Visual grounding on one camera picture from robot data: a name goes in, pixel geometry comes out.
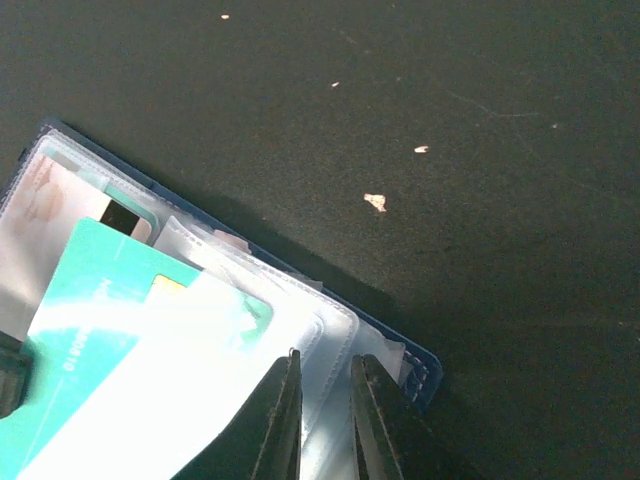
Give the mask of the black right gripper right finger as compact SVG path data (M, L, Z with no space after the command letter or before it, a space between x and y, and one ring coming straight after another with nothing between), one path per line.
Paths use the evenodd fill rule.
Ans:
M351 416L358 479L478 479L480 472L434 435L372 354L351 362Z

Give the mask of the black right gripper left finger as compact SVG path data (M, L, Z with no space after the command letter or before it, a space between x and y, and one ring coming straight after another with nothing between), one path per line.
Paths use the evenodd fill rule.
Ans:
M300 352L278 358L225 429L176 479L297 479L302 444Z

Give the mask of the teal VIP card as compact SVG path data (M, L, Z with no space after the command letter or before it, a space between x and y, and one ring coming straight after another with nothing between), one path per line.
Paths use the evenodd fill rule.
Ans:
M257 383L269 304L91 219L30 325L24 404L1 424L5 479L169 479Z

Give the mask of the blue leather card holder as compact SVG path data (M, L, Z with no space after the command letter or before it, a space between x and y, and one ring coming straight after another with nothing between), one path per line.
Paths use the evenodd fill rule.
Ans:
M241 405L277 358L292 349L300 352L302 478L352 479L356 475L349 398L354 356L376 356L413 405L424 407L430 402L442 377L441 365L433 354L343 302L320 283L292 271L61 122L42 123L1 191L1 208L28 162L38 154L50 157L149 220L151 237L136 241L271 306L272 320L250 358L258 380Z

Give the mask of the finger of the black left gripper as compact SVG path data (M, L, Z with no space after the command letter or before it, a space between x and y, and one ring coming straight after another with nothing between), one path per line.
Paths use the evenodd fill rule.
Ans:
M20 407L32 367L32 358L22 351L22 343L1 333L1 418Z

